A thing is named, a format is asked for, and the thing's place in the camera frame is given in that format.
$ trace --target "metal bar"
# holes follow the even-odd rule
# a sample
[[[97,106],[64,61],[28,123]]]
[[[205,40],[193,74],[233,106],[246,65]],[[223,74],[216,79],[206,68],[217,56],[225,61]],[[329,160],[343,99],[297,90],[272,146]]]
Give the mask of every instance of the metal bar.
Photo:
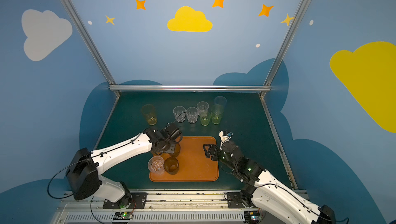
[[[93,58],[95,59],[96,63],[98,64],[100,70],[102,71],[103,75],[105,76],[106,80],[110,85],[115,85],[116,81],[114,80],[113,76],[110,73],[110,70],[107,68],[105,61],[103,60],[102,56],[100,55],[95,43],[93,42],[91,36],[89,35],[87,29],[82,22],[81,17],[78,15],[77,9],[74,7],[71,0],[61,0],[61,3],[66,9],[67,14],[69,14],[70,18],[72,19],[74,25],[76,26],[78,32],[80,33],[82,39],[84,40],[85,44],[87,45],[88,49],[90,50]]]
[[[286,52],[290,46],[291,41],[293,40],[293,37],[304,17],[304,14],[306,10],[308,9],[309,4],[311,3],[311,0],[301,0],[296,13],[294,14],[294,19],[291,21],[291,25],[289,26],[288,32],[286,33],[286,36],[282,42],[282,45],[278,51],[278,54],[276,55],[276,58],[274,60],[274,63],[271,66],[270,71],[268,72],[267,78],[265,79],[264,85],[271,85],[272,80],[275,77],[276,72],[278,71],[278,68],[283,60],[283,58],[286,55]]]
[[[278,133],[276,132],[274,122],[272,121],[270,111],[268,110],[268,107],[267,107],[267,104],[265,103],[264,97],[260,97],[260,100],[263,105],[265,115],[267,116],[268,123],[270,124],[272,135],[274,136],[276,145],[277,145],[279,153],[280,153],[280,157],[282,158],[282,161],[283,161],[283,165],[285,166],[286,172],[289,176],[291,187],[293,187],[295,190],[298,190],[296,180],[294,179],[293,172],[291,171],[289,161],[286,158],[285,151],[283,150],[282,143],[280,142]]]
[[[270,86],[110,85],[112,91],[270,91]]]
[[[100,142],[100,139],[102,138],[103,133],[105,132],[105,129],[106,129],[107,124],[108,124],[108,121],[110,120],[111,115],[113,114],[113,111],[114,111],[114,109],[116,108],[116,105],[117,105],[119,99],[120,99],[120,97],[117,96],[116,101],[114,102],[113,107],[111,108],[110,114],[109,114],[108,117],[107,117],[106,123],[105,123],[105,125],[103,126],[102,132],[100,132],[99,138],[98,138],[98,140],[96,141],[95,146],[93,147],[93,150],[95,150],[95,149],[98,147],[98,144],[99,144],[99,142]]]

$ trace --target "orange tray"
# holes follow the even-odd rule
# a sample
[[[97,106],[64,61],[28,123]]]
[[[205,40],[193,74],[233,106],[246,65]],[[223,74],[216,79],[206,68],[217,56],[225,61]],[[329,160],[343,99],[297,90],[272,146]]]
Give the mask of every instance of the orange tray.
[[[180,142],[179,171],[175,175],[164,172],[161,175],[150,172],[153,182],[204,182],[216,181],[219,178],[219,165],[205,157],[202,146],[216,144],[214,137],[183,137]],[[165,159],[170,155],[163,153]]]

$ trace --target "green table surface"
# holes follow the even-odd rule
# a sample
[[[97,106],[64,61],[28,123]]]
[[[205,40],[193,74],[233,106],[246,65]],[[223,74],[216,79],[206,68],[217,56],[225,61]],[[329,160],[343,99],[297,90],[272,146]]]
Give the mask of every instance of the green table surface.
[[[238,144],[245,157],[253,159],[268,169],[278,180],[290,186],[285,167],[276,147],[260,98],[256,93],[185,93],[185,92],[122,92],[114,112],[107,124],[98,149],[114,145],[136,136],[149,127],[141,114],[141,107],[153,104],[157,111],[158,130],[175,120],[176,106],[196,107],[200,101],[213,105],[216,96],[224,96],[227,106],[220,124],[212,122],[202,126],[198,120],[191,124],[187,118],[177,123],[184,136],[212,136],[220,145],[219,131],[232,132],[233,141]],[[231,174],[221,170],[213,182],[152,182],[147,163],[150,152],[132,157],[107,170],[103,175],[114,181],[124,182],[130,189],[225,189],[239,190],[244,184]]]

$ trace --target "cup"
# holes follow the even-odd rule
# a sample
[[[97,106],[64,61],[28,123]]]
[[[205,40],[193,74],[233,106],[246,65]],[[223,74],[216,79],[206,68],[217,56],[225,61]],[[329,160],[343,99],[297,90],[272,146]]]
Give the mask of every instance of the cup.
[[[189,123],[196,123],[198,120],[198,109],[190,107],[186,109],[187,120]]]
[[[207,126],[210,122],[210,112],[202,112],[199,118],[201,120],[201,124],[203,126]]]
[[[170,153],[169,155],[170,155],[171,157],[173,157],[173,158],[176,158],[176,157],[179,156],[179,154],[180,154],[180,144],[179,144],[179,143],[176,143],[176,145],[175,145],[175,152]]]
[[[219,124],[223,117],[224,107],[219,104],[212,105],[211,108],[211,119],[213,124]]]
[[[147,167],[150,172],[161,175],[165,172],[164,159],[161,156],[154,156],[148,161]]]
[[[223,96],[217,96],[215,97],[215,104],[219,104],[223,106],[223,108],[225,108],[225,106],[227,105],[227,99]]]
[[[201,116],[202,112],[208,112],[209,104],[206,103],[205,101],[201,101],[197,104],[197,109],[198,109],[198,116]]]
[[[176,121],[182,123],[186,119],[186,108],[183,106],[176,106],[173,109],[173,114],[175,115]]]
[[[141,109],[141,112],[148,124],[155,125],[157,123],[157,113],[155,111],[155,107],[152,104],[144,105]]]
[[[179,161],[176,158],[169,157],[164,162],[165,171],[171,175],[175,175],[179,171]]]

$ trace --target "star decal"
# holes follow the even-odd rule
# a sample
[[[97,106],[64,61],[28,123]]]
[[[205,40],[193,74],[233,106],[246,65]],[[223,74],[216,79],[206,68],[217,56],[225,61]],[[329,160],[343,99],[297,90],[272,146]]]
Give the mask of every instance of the star decal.
[[[271,11],[271,9],[272,9],[273,7],[274,7],[274,6],[267,7],[266,5],[263,4],[263,9],[261,10],[261,13],[259,14],[259,17],[260,17],[261,15],[265,15],[265,16],[268,17],[268,15],[270,15],[270,11]]]
[[[137,3],[136,10],[137,10],[137,9],[146,10],[146,8],[145,8],[145,2],[146,2],[146,1],[138,1],[138,0],[135,0],[135,1],[136,1],[136,3]]]
[[[224,2],[224,0],[215,0],[215,3],[213,3],[212,7],[221,7],[221,8],[223,8],[223,2]]]
[[[292,20],[292,19],[294,19],[294,17],[289,17],[289,14],[287,14],[286,15],[286,19],[284,20],[284,21],[282,21],[281,23],[286,23],[286,24],[288,24],[288,26],[289,26],[289,24],[290,24],[290,21]]]
[[[114,25],[113,19],[115,19],[115,18],[110,19],[109,17],[107,17],[107,15],[106,15],[106,18],[107,18],[106,23],[112,23]]]

